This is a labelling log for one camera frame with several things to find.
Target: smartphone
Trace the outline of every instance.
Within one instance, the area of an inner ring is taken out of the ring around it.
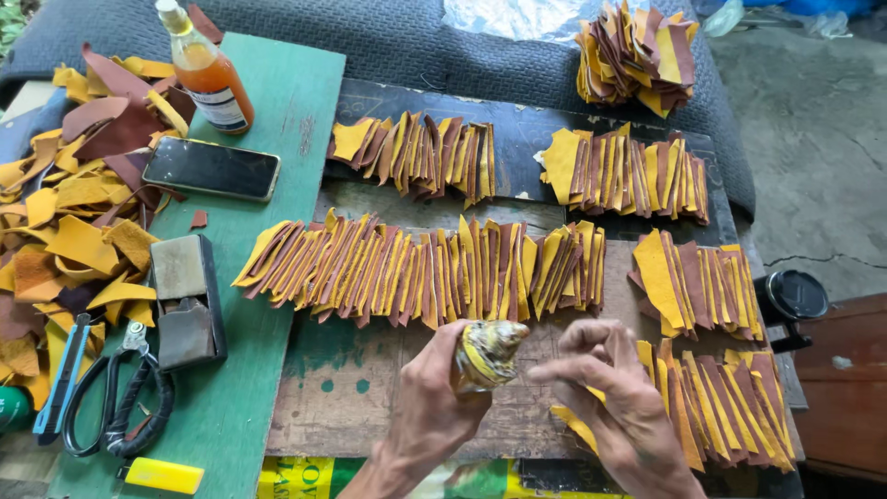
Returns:
[[[267,202],[280,157],[199,140],[161,137],[145,166],[149,184]]]

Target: orange liquid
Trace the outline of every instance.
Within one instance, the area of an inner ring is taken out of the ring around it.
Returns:
[[[176,66],[176,77],[182,86],[190,91],[220,91],[225,87],[231,87],[234,99],[237,100],[237,105],[240,106],[240,111],[243,112],[243,116],[247,120],[247,126],[239,130],[220,130],[222,133],[237,135],[253,126],[253,118],[255,117],[253,103],[249,101],[247,91],[243,89],[243,83],[240,82],[234,65],[223,53],[219,52],[218,57],[209,66],[201,69],[188,70]]]

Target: pile of leather scraps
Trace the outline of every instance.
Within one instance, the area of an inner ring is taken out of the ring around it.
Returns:
[[[463,118],[435,123],[431,116],[404,112],[398,123],[361,118],[352,126],[336,123],[327,159],[364,169],[364,178],[389,178],[414,201],[444,195],[455,186],[465,195],[465,209],[496,195],[496,158],[492,123],[462,124]]]
[[[537,318],[571,306],[602,307],[604,232],[581,222],[545,236],[526,224],[481,227],[459,217],[459,230],[408,234],[380,223],[336,217],[323,224],[283,221],[259,234],[232,286],[244,296],[271,293],[271,304],[310,307],[323,322],[336,313],[364,327],[372,315],[392,326],[421,318],[432,329],[460,318]]]
[[[683,12],[665,17],[651,8],[631,15],[626,2],[618,11],[605,2],[597,20],[579,26],[576,87],[585,102],[613,106],[635,96],[664,118],[693,97],[690,44],[699,23]]]
[[[644,146],[631,138],[631,123],[595,137],[590,131],[561,128],[552,145],[535,156],[545,169],[539,179],[550,184],[558,203],[600,215],[616,210],[644,218],[678,215],[709,224],[705,162],[687,151],[680,132],[668,142]]]
[[[664,336],[697,339],[697,330],[719,327],[737,339],[764,340],[749,260],[738,244],[675,246],[668,231],[654,229],[632,254],[638,268],[628,275],[647,293],[638,307],[661,322]]]
[[[724,361],[710,355],[671,354],[671,339],[656,348],[638,341],[638,358],[662,394],[665,410],[687,465],[732,468],[738,463],[794,470],[795,451],[786,423],[779,373],[771,352],[726,350]],[[602,392],[590,388],[606,405]],[[588,426],[568,408],[551,410],[597,454]]]
[[[146,147],[164,134],[184,137],[193,114],[172,66],[108,59],[89,44],[82,55],[86,75],[60,67],[53,79],[81,105],[62,128],[33,137],[29,157],[0,165],[0,382],[30,390],[36,409],[77,314],[93,319],[93,357],[106,321],[153,325],[154,291],[139,283],[158,240],[146,228],[169,202],[161,191],[183,199],[141,180]]]

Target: black cylindrical container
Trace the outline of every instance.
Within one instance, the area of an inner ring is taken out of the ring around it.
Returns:
[[[797,270],[771,273],[754,280],[757,307],[768,328],[820,317],[828,296],[819,281]]]

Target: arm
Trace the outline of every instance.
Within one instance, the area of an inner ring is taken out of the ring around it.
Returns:
[[[620,321],[575,321],[558,347],[563,358],[528,376],[553,384],[555,396],[588,424],[610,476],[638,499],[703,499],[662,396],[638,360],[634,333]],[[607,406],[585,386],[604,391]]]
[[[341,499],[389,499],[410,493],[435,467],[471,440],[492,403],[490,393],[459,396],[450,387],[456,342],[470,321],[437,330],[400,371],[391,430],[342,490]]]

